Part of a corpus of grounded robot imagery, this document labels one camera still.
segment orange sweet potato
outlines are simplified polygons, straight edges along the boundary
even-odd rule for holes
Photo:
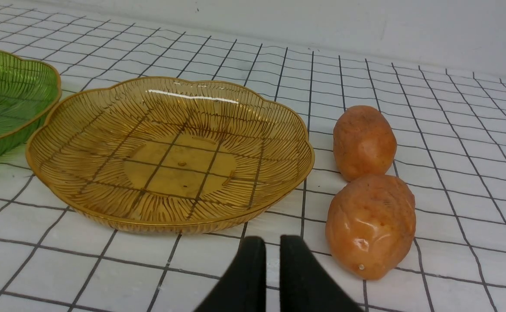
[[[411,249],[415,198],[390,175],[369,174],[339,191],[328,210],[326,239],[340,265],[367,280],[382,278]]]
[[[396,150],[397,141],[390,124],[373,107],[350,107],[334,126],[334,159],[347,181],[364,174],[386,173]]]

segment grid-pattern tablecloth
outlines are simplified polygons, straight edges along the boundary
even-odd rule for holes
[[[55,66],[64,96],[153,75],[246,85],[300,114],[316,152],[306,181],[266,213],[177,239],[74,213],[20,146],[0,158],[0,312],[190,311],[244,235],[268,243],[267,306],[277,311],[281,234],[301,235],[366,311],[506,312],[506,79],[19,2],[0,4],[0,49]],[[359,104],[390,122],[398,150],[388,174],[417,199],[411,251],[378,282],[338,268],[324,238],[328,204],[345,184],[332,128]]]

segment amber plastic plate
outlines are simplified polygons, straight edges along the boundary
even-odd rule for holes
[[[146,77],[61,101],[26,158],[53,193],[99,223],[204,233],[278,202],[315,154],[299,115],[245,87]]]

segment plate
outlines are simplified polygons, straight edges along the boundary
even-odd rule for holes
[[[61,94],[53,66],[0,51],[0,155],[25,142]]]
[[[245,87],[144,77],[61,101],[26,158],[55,195],[99,223],[205,233],[285,197],[315,154],[299,115]]]

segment scalloped plate rim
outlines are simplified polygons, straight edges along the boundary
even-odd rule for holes
[[[2,50],[0,50],[0,53],[7,55],[9,57],[14,57],[14,59],[19,59],[21,62],[33,62],[33,63],[41,63],[43,65],[46,65],[50,69],[53,69],[53,72],[55,73],[55,76],[57,77],[57,97],[54,100],[52,100],[47,105],[47,107],[45,109],[43,109],[39,114],[35,115],[31,120],[29,120],[25,124],[21,125],[20,127],[14,129],[14,130],[7,132],[7,133],[1,134],[1,136],[0,136],[0,140],[1,140],[3,138],[6,138],[8,136],[11,136],[12,134],[19,132],[20,130],[23,130],[25,127],[31,126],[35,121],[39,120],[39,118],[42,118],[43,115],[45,115],[49,112],[52,112],[53,108],[58,104],[58,101],[61,99],[62,87],[61,87],[61,75],[58,73],[57,69],[55,67],[53,67],[53,65],[47,64],[46,62],[43,62],[43,61],[38,61],[37,59],[23,59],[17,55],[14,55],[10,52],[6,52],[6,51],[2,51]]]
[[[67,198],[62,192],[60,192],[59,190],[57,190],[57,188],[52,183],[50,183],[45,176],[43,176],[41,174],[41,171],[39,170],[39,168],[37,168],[37,166],[33,162],[32,154],[29,151],[29,149],[30,149],[30,147],[31,147],[31,145],[33,143],[33,139],[37,135],[39,135],[39,133],[43,129],[45,129],[47,126],[49,126],[49,123],[51,122],[51,119],[54,118],[54,116],[55,116],[55,112],[57,111],[57,109],[59,109],[59,107],[61,107],[61,105],[63,105],[65,103],[65,101],[67,101],[67,100],[69,100],[69,99],[71,99],[73,97],[80,96],[80,95],[85,94],[85,93],[99,92],[99,91],[109,91],[109,90],[116,89],[117,87],[120,87],[121,85],[124,85],[126,83],[130,83],[132,81],[145,80],[145,79],[166,79],[166,80],[171,80],[171,81],[181,81],[181,82],[185,82],[185,83],[190,83],[192,85],[194,85],[194,84],[196,85],[196,84],[199,84],[199,83],[222,83],[222,84],[227,84],[227,85],[234,85],[236,87],[239,87],[241,89],[245,89],[246,91],[251,92],[255,96],[257,96],[260,99],[262,99],[263,101],[267,101],[267,102],[279,105],[279,106],[281,106],[281,107],[289,110],[291,113],[293,113],[293,115],[295,115],[295,117],[303,125],[303,134],[305,135],[303,143],[307,144],[307,146],[308,146],[308,148],[309,148],[309,150],[311,152],[311,163],[309,164],[309,166],[307,166],[307,169],[302,174],[301,178],[297,180],[297,184],[295,184],[295,186],[293,188],[290,188],[289,191],[287,191],[285,194],[283,194],[280,198],[278,198],[274,202],[272,202],[270,204],[267,204],[267,205],[265,205],[263,207],[257,208],[255,210],[244,211],[242,213],[232,214],[232,215],[226,216],[226,217],[219,217],[219,218],[213,218],[213,219],[203,219],[201,221],[192,221],[192,222],[185,222],[185,223],[184,222],[161,223],[161,222],[157,222],[157,221],[133,221],[132,219],[114,217],[112,215],[98,213],[96,211],[93,211],[91,209],[83,207],[80,204],[75,204],[72,200],[70,200],[69,198]],[[194,226],[194,225],[205,225],[205,224],[219,223],[219,222],[222,222],[222,221],[230,221],[230,220],[237,219],[237,218],[240,218],[240,217],[245,217],[246,215],[251,215],[251,214],[253,215],[253,214],[255,214],[255,213],[259,212],[259,211],[261,211],[261,212],[266,211],[270,207],[274,206],[280,200],[282,200],[283,198],[285,198],[289,193],[291,193],[299,184],[301,184],[301,182],[303,182],[307,178],[307,176],[310,174],[310,172],[313,169],[313,166],[315,165],[315,150],[314,150],[313,146],[311,145],[311,142],[309,142],[309,138],[308,137],[309,136],[308,136],[307,126],[305,125],[305,122],[303,122],[303,119],[301,118],[301,116],[299,114],[297,114],[294,110],[292,110],[291,108],[287,107],[286,105],[280,104],[280,103],[278,103],[276,101],[270,101],[270,100],[265,99],[263,96],[259,95],[259,93],[255,92],[255,91],[253,91],[253,90],[251,90],[251,89],[249,89],[247,87],[244,87],[243,85],[239,85],[237,83],[228,82],[228,81],[213,81],[213,80],[207,80],[207,81],[188,81],[188,80],[185,80],[185,79],[174,78],[174,77],[150,76],[150,77],[138,77],[138,78],[134,78],[134,79],[129,79],[129,80],[126,80],[126,81],[122,81],[120,83],[116,83],[115,85],[112,85],[112,86],[107,87],[107,88],[96,88],[96,89],[89,89],[89,90],[80,91],[78,93],[75,93],[73,95],[70,95],[70,96],[66,97],[62,101],[59,101],[57,104],[53,105],[53,107],[51,108],[51,111],[50,111],[49,115],[47,115],[47,118],[45,119],[45,122],[43,123],[43,126],[41,126],[41,128],[39,128],[38,130],[36,130],[29,137],[29,139],[27,140],[25,155],[26,155],[26,160],[28,162],[29,167],[35,173],[35,175],[37,176],[37,178],[39,178],[39,180],[41,180],[41,182],[43,182],[43,184],[45,184],[45,186],[47,186],[53,192],[53,194],[55,194],[57,197],[59,197],[59,199],[61,199],[63,202],[65,202],[66,204],[68,204],[70,207],[72,207],[76,211],[78,211],[80,213],[83,213],[85,215],[89,215],[91,217],[100,218],[100,219],[104,219],[104,220],[107,220],[107,221],[114,221],[114,222],[117,222],[117,223],[120,223],[120,224],[139,225],[139,226],[142,226],[142,227],[155,227],[155,228],[161,229],[161,228],[165,228],[165,227],[166,228],[168,228],[168,227],[169,228],[171,228],[171,227],[189,227],[189,226]]]

